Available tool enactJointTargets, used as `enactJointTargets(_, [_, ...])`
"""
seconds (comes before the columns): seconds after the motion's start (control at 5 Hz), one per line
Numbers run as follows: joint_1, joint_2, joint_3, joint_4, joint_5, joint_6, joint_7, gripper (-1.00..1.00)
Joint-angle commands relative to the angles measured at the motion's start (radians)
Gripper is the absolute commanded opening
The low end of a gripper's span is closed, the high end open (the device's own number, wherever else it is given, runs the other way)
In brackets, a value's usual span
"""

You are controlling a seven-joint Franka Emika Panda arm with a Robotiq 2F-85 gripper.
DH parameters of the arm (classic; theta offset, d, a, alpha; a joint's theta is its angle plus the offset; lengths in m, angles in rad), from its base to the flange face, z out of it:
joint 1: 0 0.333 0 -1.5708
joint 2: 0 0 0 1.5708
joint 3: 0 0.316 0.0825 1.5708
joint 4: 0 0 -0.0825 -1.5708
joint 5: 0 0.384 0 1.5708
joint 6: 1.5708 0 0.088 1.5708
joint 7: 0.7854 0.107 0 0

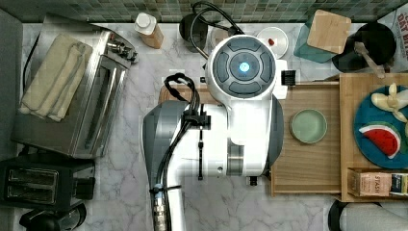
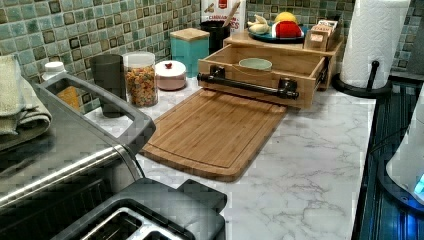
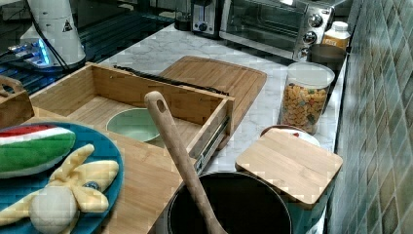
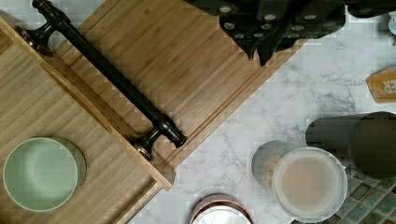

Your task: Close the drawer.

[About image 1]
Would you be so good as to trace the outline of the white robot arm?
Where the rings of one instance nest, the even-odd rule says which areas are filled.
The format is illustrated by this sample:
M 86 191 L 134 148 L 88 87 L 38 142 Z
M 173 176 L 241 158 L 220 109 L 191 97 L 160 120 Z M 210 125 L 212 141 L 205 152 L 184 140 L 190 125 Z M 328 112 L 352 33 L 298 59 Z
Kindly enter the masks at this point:
M 166 77 L 171 99 L 143 119 L 142 153 L 148 173 L 154 231 L 186 231 L 186 176 L 257 178 L 279 157 L 284 115 L 274 95 L 279 73 L 271 50 L 249 35 L 224 39 L 205 66 L 214 103 L 202 102 L 183 73 Z

